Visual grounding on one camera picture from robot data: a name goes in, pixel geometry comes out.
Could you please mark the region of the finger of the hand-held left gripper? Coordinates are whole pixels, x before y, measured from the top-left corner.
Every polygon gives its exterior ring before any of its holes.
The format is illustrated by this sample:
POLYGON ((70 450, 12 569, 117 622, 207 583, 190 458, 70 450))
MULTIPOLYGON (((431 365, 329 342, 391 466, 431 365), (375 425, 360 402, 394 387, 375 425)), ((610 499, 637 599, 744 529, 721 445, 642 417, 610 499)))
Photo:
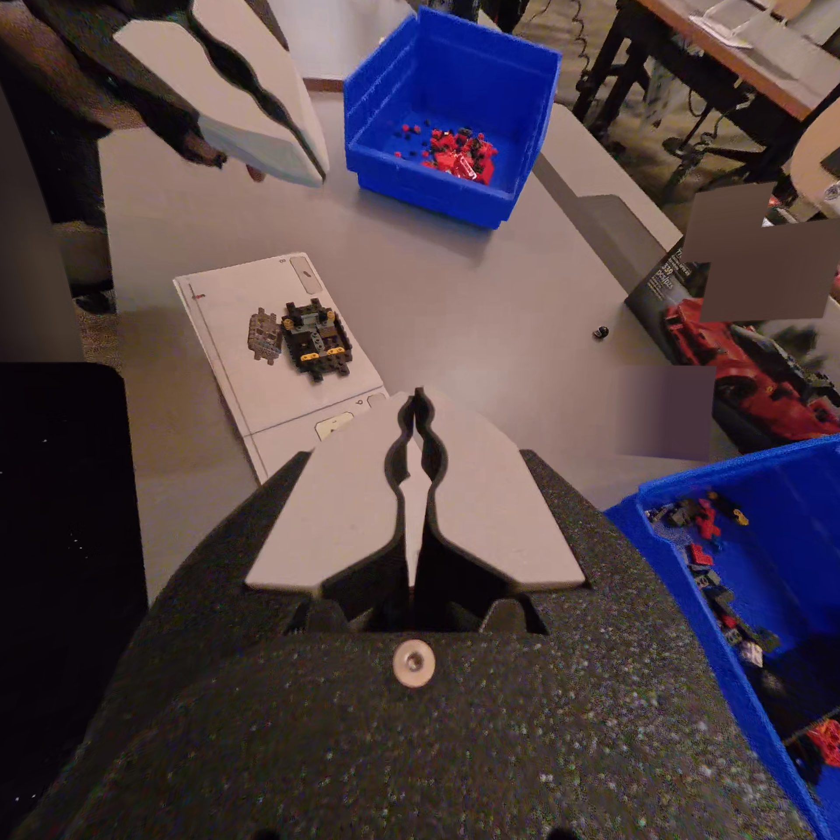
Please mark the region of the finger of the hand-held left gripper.
POLYGON ((325 182, 322 127, 293 63, 269 68, 278 93, 264 86, 252 92, 225 79, 183 24, 135 19, 114 38, 196 110, 198 129, 215 149, 285 182, 325 182))
POLYGON ((301 163, 313 174, 328 174, 321 123, 267 2, 191 2, 191 30, 223 78, 285 130, 301 163))

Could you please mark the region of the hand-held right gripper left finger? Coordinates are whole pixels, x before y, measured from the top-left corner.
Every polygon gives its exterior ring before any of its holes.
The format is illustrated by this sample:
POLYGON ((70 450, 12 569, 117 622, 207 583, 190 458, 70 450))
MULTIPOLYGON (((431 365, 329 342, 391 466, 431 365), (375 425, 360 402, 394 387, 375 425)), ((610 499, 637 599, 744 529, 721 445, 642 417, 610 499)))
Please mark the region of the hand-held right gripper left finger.
POLYGON ((407 612, 421 544, 412 400, 396 393, 315 447, 245 577, 249 589, 333 601, 347 617, 407 612))

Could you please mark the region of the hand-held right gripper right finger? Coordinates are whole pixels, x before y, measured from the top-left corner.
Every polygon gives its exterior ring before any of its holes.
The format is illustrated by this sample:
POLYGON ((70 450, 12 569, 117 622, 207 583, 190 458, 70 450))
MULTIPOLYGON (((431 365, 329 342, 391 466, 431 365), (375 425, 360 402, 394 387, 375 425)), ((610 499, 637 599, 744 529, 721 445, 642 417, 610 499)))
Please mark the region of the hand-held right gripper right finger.
POLYGON ((415 577, 415 615, 484 620, 492 605, 581 588, 585 573, 517 445, 433 388, 415 391, 415 429, 430 480, 415 577))

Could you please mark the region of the black lego car chassis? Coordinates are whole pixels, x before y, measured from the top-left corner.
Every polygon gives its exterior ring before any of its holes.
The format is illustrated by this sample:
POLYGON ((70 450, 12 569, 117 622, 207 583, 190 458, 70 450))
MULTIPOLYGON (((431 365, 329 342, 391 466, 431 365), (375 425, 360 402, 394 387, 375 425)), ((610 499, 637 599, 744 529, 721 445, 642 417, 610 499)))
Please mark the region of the black lego car chassis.
POLYGON ((288 302, 280 336, 290 361, 312 382, 321 383, 330 374, 350 376, 353 345, 333 306, 324 306, 317 298, 305 306, 288 302))

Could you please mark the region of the pile of mixed lego pieces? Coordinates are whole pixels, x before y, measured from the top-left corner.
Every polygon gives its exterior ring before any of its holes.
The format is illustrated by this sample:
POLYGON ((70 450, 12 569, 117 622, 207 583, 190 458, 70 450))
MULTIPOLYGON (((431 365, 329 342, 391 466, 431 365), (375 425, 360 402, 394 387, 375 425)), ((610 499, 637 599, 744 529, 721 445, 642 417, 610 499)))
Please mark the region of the pile of mixed lego pieces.
POLYGON ((749 538, 749 520, 723 497, 680 499, 645 512, 679 558, 809 795, 821 805, 826 772, 838 775, 838 626, 817 628, 749 538))

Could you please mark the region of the pile of red lego pieces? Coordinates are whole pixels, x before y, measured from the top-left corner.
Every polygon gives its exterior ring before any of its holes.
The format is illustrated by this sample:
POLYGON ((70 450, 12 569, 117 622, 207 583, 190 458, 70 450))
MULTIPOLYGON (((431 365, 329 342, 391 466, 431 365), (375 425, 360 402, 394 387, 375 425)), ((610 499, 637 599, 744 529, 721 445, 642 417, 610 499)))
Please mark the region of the pile of red lego pieces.
POLYGON ((496 171, 497 147, 485 134, 468 127, 441 129, 430 120, 404 123, 392 131, 397 160, 490 186, 496 171))

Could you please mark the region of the lego box with red car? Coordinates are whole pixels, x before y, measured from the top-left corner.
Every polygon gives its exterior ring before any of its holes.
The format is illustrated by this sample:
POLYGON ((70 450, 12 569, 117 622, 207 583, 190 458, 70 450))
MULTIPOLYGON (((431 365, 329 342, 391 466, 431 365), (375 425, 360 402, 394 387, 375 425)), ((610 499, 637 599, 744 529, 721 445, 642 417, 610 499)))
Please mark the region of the lego box with red car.
POLYGON ((708 266, 685 262, 684 238, 654 265, 625 303, 666 359, 715 372, 712 416, 738 451, 760 450, 839 432, 838 389, 808 370, 758 322, 702 322, 708 266))

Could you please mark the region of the person's left hand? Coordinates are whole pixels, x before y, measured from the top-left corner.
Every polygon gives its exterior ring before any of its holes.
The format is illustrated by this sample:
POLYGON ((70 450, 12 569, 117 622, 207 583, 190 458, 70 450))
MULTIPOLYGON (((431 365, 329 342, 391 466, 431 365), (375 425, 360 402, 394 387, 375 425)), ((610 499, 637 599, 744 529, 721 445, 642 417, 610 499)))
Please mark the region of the person's left hand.
POLYGON ((228 156, 206 142, 199 133, 188 132, 182 137, 180 154, 185 160, 204 166, 223 169, 228 156))

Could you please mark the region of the white instruction booklet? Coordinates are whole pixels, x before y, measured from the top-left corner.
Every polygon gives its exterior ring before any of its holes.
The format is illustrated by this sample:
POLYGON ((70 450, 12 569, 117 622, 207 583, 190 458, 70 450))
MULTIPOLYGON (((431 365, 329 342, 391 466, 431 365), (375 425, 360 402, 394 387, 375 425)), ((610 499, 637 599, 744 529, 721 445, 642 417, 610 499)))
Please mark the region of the white instruction booklet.
POLYGON ((173 281, 263 484, 298 452, 389 397, 304 252, 180 276, 173 281), (350 376, 314 383, 282 345, 286 304, 312 298, 338 312, 353 345, 350 376))

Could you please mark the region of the blue plastic bin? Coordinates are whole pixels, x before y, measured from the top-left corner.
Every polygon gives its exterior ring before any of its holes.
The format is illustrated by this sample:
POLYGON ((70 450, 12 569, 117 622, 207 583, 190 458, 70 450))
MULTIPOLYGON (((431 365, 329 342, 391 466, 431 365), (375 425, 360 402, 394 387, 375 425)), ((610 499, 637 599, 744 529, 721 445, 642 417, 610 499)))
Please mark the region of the blue plastic bin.
POLYGON ((542 149, 560 55, 421 8, 343 83, 344 151, 360 188, 479 228, 506 222, 542 149), (392 131, 430 120, 498 149, 490 186, 397 160, 392 131))
POLYGON ((679 558, 645 512, 713 491, 723 497, 726 521, 736 509, 749 520, 747 535, 794 595, 815 612, 815 627, 839 633, 838 436, 745 455, 642 485, 608 508, 606 516, 643 555, 697 635, 709 665, 752 749, 800 809, 816 838, 838 838, 838 775, 829 772, 815 803, 775 737, 738 661, 715 635, 710 613, 679 558))

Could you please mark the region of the black chair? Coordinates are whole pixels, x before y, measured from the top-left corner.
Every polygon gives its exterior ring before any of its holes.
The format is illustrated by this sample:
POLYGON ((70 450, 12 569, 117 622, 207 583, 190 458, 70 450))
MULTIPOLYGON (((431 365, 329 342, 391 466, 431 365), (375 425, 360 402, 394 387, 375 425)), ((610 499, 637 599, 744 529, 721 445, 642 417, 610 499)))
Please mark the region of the black chair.
POLYGON ((81 742, 148 604, 122 377, 3 363, 2 823, 81 742))

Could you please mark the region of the wooden table with black legs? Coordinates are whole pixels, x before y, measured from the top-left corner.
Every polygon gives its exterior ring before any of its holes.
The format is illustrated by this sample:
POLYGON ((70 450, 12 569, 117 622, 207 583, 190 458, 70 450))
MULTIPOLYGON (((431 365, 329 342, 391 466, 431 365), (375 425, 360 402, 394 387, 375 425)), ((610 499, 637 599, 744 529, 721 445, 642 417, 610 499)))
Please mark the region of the wooden table with black legs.
POLYGON ((725 45, 693 15, 700 15, 699 2, 616 2, 603 46, 577 83, 573 115, 583 122, 614 77, 590 127, 604 141, 631 87, 654 89, 645 64, 656 60, 762 147, 736 156, 745 182, 777 180, 804 131, 838 99, 838 58, 773 14, 756 11, 748 21, 746 48, 725 45))

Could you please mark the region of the beige chair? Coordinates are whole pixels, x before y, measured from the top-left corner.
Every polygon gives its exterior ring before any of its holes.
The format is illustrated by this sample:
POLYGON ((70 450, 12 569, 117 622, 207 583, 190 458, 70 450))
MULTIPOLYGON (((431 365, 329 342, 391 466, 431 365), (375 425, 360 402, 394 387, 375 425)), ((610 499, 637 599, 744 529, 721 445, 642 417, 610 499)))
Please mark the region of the beige chair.
POLYGON ((839 217, 839 100, 804 131, 796 145, 790 178, 798 197, 826 217, 839 217))

